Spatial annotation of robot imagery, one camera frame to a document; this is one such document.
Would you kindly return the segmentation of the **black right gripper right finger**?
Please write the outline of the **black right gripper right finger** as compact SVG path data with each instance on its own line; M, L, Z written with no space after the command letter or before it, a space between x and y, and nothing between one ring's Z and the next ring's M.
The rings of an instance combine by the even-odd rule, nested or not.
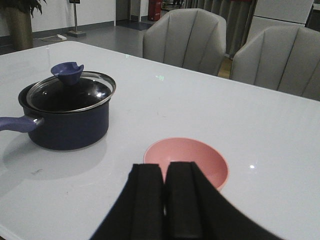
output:
M236 209L195 162L171 162L166 173L169 240L277 240Z

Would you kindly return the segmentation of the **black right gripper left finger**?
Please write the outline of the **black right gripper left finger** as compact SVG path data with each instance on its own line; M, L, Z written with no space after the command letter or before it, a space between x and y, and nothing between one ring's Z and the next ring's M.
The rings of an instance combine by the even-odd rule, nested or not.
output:
M162 240L163 176L157 164L134 164L111 210L92 240Z

